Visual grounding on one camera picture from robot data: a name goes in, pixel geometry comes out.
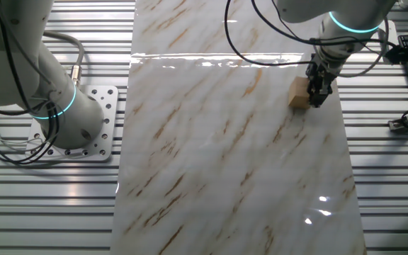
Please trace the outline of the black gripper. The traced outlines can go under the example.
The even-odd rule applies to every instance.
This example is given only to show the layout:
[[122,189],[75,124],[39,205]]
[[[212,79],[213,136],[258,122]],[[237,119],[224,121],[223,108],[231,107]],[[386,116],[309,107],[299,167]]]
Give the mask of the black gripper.
[[335,74],[330,69],[329,63],[324,61],[317,53],[311,54],[311,62],[308,64],[305,73],[309,78],[307,85],[309,101],[313,107],[319,108],[327,97],[332,94],[329,81],[335,80]]

